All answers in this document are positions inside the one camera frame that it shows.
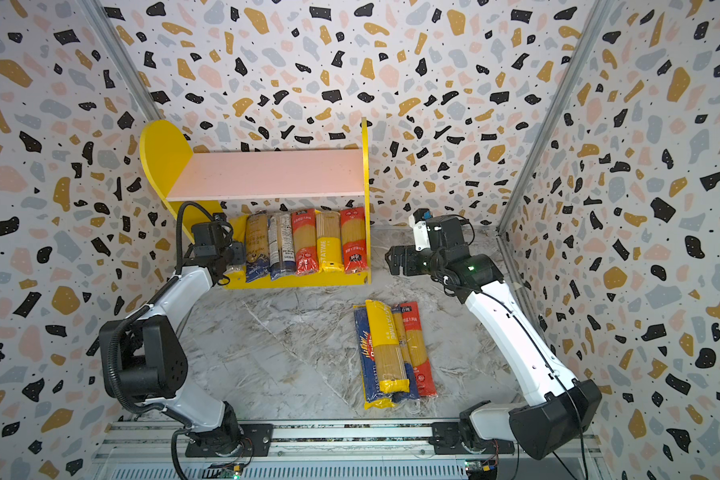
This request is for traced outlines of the clear spaghetti bag Chinese text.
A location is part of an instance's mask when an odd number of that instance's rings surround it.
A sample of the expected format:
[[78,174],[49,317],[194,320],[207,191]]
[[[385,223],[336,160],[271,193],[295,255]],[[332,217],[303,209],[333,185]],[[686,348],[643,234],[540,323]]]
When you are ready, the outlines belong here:
[[268,215],[259,213],[247,218],[245,232],[247,283],[269,275]]

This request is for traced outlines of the clear bag white label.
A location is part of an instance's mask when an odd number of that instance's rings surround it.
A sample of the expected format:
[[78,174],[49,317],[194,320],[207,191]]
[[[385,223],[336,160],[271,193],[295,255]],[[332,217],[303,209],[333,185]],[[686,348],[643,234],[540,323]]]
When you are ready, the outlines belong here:
[[289,213],[280,212],[269,216],[268,242],[270,278],[277,280],[294,275],[296,272],[296,260]]

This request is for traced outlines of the blue-top spaghetti bag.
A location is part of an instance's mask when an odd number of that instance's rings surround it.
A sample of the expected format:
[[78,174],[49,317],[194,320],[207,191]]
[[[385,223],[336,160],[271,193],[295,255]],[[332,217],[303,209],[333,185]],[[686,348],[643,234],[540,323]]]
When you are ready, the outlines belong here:
[[401,350],[401,355],[403,358],[403,365],[404,365],[406,378],[409,381],[409,390],[407,392],[400,391],[400,392],[393,393],[392,400],[395,403],[399,403],[404,400],[418,400],[420,398],[420,395],[418,392],[415,373],[413,370],[413,366],[412,366],[411,358],[410,358],[410,354],[409,354],[406,330],[404,328],[401,308],[399,306],[394,306],[392,308],[392,315],[393,315],[393,319],[395,321],[396,333],[397,333],[397,338],[398,338],[398,342],[399,342],[399,346],[400,346],[400,350]]

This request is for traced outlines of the yellow Pastatime bag tall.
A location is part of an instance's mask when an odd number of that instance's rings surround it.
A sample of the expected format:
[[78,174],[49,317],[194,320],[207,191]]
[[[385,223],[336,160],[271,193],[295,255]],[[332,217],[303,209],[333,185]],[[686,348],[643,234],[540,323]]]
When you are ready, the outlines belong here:
[[316,212],[317,254],[322,272],[343,272],[340,214]]

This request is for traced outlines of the blue Barilla spaghetti bag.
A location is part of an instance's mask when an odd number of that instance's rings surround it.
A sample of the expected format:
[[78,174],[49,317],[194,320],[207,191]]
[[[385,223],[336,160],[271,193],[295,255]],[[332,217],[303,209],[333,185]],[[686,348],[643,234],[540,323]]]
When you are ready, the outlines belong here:
[[362,370],[364,408],[368,410],[395,407],[392,395],[384,393],[379,386],[366,308],[354,306],[353,315]]

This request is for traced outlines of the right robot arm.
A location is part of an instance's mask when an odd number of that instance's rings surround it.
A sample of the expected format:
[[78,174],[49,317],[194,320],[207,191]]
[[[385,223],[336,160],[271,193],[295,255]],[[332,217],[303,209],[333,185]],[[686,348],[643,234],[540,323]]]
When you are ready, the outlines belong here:
[[463,228],[468,220],[435,217],[420,208],[409,217],[414,242],[390,248],[391,274],[426,275],[480,321],[515,375],[522,406],[483,403],[464,411],[460,438],[469,450],[491,440],[513,441],[535,460],[581,439],[602,400],[593,380],[580,380],[547,347],[515,301],[494,261],[471,254]]

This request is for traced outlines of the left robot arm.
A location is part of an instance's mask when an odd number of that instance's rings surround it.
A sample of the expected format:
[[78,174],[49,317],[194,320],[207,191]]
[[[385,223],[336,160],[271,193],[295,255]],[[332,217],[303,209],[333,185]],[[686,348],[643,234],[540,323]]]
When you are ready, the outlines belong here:
[[242,430],[232,407],[190,378],[178,330],[200,297],[244,259],[244,249],[222,214],[191,230],[195,242],[168,282],[136,312],[101,327],[104,386],[129,412],[159,411],[181,422],[203,454],[226,456],[238,448]]

